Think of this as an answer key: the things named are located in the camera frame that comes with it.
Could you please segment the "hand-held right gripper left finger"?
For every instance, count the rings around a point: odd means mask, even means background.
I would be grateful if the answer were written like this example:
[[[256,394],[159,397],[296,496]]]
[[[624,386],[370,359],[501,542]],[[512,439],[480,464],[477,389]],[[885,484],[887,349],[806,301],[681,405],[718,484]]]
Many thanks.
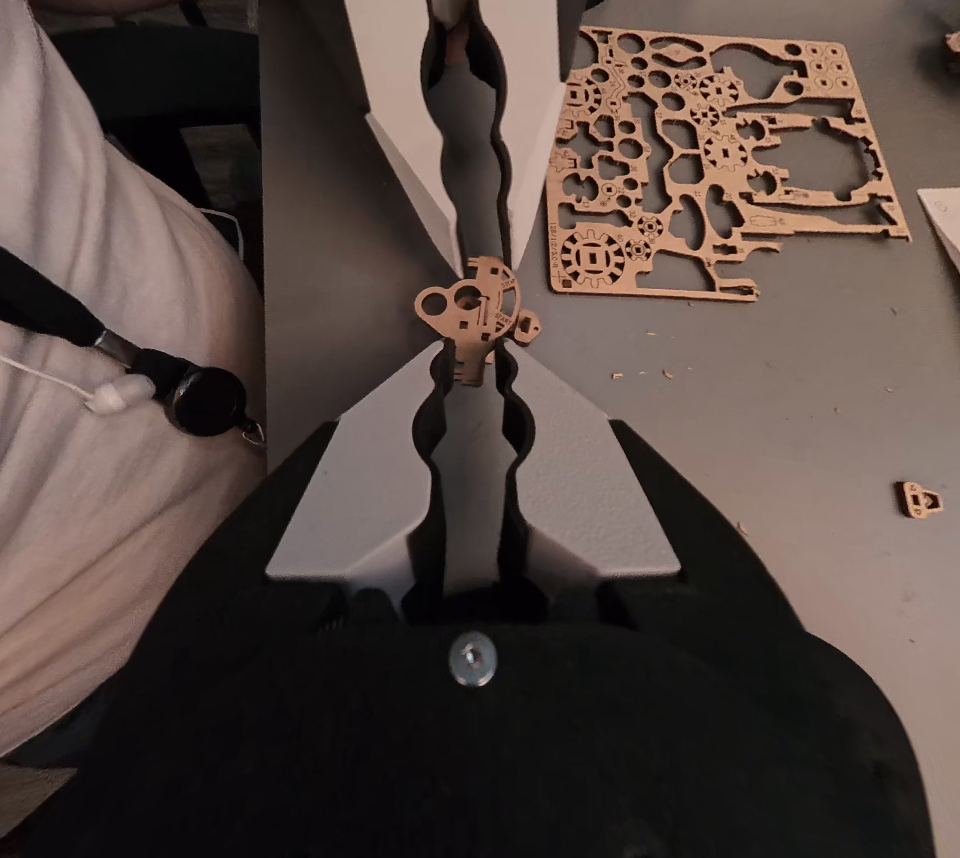
[[[453,345],[438,340],[345,412],[266,567],[272,579],[443,590],[447,528],[433,460],[447,432]]]

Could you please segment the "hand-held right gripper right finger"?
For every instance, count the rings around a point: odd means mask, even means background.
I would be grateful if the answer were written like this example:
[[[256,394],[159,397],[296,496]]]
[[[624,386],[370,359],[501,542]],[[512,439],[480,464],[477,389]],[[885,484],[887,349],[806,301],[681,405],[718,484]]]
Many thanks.
[[[613,579],[670,578],[681,564],[609,417],[529,353],[495,348],[502,432],[513,448],[499,577],[546,597]]]

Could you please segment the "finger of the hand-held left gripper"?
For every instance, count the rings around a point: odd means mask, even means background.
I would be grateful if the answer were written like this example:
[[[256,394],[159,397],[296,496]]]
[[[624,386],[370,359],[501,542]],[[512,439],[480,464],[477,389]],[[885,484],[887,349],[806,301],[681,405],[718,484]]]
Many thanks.
[[[442,173],[443,137],[426,104],[428,0],[343,0],[362,74],[366,123],[430,240],[462,276],[458,217]]]
[[[497,71],[491,140],[501,167],[503,256],[522,263],[545,188],[564,105],[558,0],[475,0]]]

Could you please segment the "wooden model assembly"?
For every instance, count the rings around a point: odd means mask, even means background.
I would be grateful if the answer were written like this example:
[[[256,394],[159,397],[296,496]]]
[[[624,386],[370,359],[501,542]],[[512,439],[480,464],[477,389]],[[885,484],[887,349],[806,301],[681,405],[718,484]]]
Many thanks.
[[[496,341],[510,337],[527,347],[542,324],[534,312],[522,308],[518,280],[501,259],[469,259],[467,270],[470,275],[449,288],[423,290],[414,300],[414,311],[438,335],[454,342],[455,381],[480,386]]]

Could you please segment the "punched-out wooden parts sheet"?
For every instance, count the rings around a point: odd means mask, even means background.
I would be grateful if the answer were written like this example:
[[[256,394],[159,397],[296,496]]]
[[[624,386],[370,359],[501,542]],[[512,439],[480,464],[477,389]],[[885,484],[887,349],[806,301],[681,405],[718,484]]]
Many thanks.
[[[750,303],[726,267],[796,236],[911,241],[846,48],[832,41],[585,26],[547,171],[560,295]],[[762,161],[822,130],[863,177],[843,193]]]

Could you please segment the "black badge reel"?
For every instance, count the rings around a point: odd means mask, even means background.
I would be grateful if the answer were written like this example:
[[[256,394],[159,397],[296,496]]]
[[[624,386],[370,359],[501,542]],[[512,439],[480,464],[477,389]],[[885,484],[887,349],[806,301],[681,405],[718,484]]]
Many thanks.
[[[238,431],[248,443],[266,446],[262,426],[247,414],[246,387],[233,372],[140,349],[126,374],[150,382],[152,399],[179,431],[198,438]]]

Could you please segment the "black chair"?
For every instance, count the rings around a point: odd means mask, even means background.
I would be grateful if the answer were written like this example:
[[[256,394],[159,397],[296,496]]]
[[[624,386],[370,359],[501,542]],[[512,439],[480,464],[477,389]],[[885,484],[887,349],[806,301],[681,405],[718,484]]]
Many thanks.
[[[263,289],[259,41],[206,24],[116,20],[57,32],[53,44],[102,130],[234,247]]]

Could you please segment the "person in white shirt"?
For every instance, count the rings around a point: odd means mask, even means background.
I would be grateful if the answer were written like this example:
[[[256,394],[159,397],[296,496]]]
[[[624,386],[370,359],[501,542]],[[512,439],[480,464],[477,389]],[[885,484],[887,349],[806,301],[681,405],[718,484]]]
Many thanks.
[[[135,344],[234,372],[262,402],[262,305],[200,211],[105,138],[27,0],[1,0],[2,247]],[[97,416],[106,357],[2,324],[1,747],[62,720],[126,662],[186,562],[265,472],[238,432],[159,404]]]

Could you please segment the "small wooden padlock-shaped part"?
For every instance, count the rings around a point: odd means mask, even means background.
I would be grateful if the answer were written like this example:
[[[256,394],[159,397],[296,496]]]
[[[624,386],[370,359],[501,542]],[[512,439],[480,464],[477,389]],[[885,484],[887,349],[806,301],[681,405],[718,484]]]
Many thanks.
[[[910,519],[925,520],[944,508],[942,496],[914,481],[899,481],[894,486],[901,510]]]

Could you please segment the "white paper sheet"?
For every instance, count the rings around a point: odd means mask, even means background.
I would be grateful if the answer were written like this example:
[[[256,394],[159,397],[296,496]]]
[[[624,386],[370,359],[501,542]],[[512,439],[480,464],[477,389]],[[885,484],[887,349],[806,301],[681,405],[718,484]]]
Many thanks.
[[[959,271],[959,188],[919,189],[917,194],[944,251]]]

